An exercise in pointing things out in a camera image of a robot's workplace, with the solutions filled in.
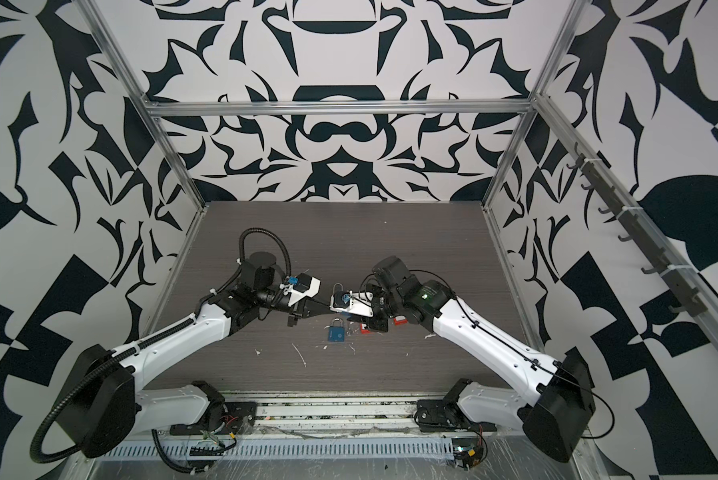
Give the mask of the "blue padlock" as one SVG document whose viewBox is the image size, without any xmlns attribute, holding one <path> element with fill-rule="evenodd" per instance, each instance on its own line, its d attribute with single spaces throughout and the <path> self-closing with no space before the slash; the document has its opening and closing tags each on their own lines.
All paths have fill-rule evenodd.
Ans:
<svg viewBox="0 0 718 480">
<path fill-rule="evenodd" d="M 350 306 L 350 302 L 350 292 L 344 289 L 342 283 L 335 283 L 331 296 L 332 307 L 335 309 L 346 309 Z"/>
<path fill-rule="evenodd" d="M 327 341 L 342 343 L 346 338 L 345 323 L 342 319 L 334 319 L 327 328 Z"/>
</svg>

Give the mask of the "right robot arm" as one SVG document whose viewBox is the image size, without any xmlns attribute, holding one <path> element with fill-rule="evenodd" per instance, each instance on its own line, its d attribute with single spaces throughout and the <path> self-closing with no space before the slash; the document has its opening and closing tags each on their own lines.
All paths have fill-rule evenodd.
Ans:
<svg viewBox="0 0 718 480">
<path fill-rule="evenodd" d="M 578 355 L 557 360 L 510 336 L 467 305 L 443 280 L 420 281 L 396 256 L 372 269 L 374 285 L 360 295 L 372 313 L 364 323 L 380 331 L 392 319 L 462 348 L 496 373 L 512 393 L 491 395 L 475 381 L 458 384 L 448 404 L 473 424 L 521 430 L 542 453 L 568 462 L 596 412 L 588 364 Z"/>
</svg>

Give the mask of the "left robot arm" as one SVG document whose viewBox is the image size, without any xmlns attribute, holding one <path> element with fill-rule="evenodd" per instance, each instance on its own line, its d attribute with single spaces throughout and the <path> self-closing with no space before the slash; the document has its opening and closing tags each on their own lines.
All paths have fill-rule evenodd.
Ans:
<svg viewBox="0 0 718 480">
<path fill-rule="evenodd" d="M 31 458 L 54 461 L 76 452 L 96 458 L 133 433 L 172 425 L 219 427 L 225 398 L 208 383 L 162 390 L 151 390 L 149 384 L 269 311 L 287 314 L 291 324 L 330 313 L 320 289 L 319 279 L 292 275 L 289 264 L 278 266 L 272 254 L 255 252 L 240 260 L 231 277 L 183 319 L 113 349 L 87 348 L 35 433 Z"/>
</svg>

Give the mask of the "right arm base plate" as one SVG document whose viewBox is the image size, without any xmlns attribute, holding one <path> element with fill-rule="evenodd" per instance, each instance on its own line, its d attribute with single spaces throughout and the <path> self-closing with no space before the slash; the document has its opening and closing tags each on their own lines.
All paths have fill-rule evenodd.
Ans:
<svg viewBox="0 0 718 480">
<path fill-rule="evenodd" d="M 422 432 L 471 431 L 496 432 L 493 423 L 469 420 L 456 403 L 445 400 L 418 400 L 413 421 Z"/>
</svg>

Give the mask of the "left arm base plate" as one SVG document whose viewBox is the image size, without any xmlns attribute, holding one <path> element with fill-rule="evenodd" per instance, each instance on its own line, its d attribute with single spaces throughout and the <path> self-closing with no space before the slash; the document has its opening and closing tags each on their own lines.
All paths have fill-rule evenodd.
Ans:
<svg viewBox="0 0 718 480">
<path fill-rule="evenodd" d="M 172 436 L 192 436 L 204 433 L 239 434 L 253 427 L 258 404 L 253 401 L 211 403 L 208 410 L 193 424 L 177 424 L 169 428 Z"/>
</svg>

